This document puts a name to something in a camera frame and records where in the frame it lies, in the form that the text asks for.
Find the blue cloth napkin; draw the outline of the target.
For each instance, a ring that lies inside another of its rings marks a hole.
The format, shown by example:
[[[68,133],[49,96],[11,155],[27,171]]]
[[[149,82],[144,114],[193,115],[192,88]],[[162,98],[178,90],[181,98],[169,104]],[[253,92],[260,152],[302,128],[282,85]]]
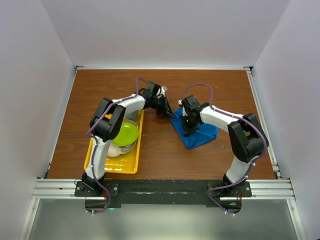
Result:
[[[198,124],[199,129],[195,133],[185,135],[181,120],[183,110],[179,108],[174,111],[174,114],[175,118],[170,118],[169,120],[188,150],[205,145],[218,137],[219,128],[211,124]]]

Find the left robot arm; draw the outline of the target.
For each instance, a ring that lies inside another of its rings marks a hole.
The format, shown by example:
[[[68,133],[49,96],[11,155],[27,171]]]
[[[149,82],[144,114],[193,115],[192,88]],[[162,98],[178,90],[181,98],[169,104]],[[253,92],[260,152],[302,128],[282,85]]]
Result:
[[[130,96],[111,100],[103,98],[98,105],[86,136],[92,139],[89,163],[81,180],[77,181],[76,197],[107,197],[117,195],[114,183],[104,182],[105,164],[112,140],[120,133],[125,116],[133,112],[154,109],[158,116],[170,118],[174,113],[166,97],[166,86],[149,81]]]

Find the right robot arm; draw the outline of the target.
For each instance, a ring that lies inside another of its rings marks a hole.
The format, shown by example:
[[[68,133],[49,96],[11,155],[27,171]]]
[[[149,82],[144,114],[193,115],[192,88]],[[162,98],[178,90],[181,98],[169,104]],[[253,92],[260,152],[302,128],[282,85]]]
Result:
[[[221,186],[213,186],[208,192],[221,191],[233,197],[248,178],[256,161],[263,157],[269,146],[268,139],[253,113],[235,114],[215,107],[211,103],[199,103],[193,95],[178,101],[182,108],[182,127],[185,135],[194,134],[199,125],[215,126],[229,135],[234,154],[233,161],[223,176]]]

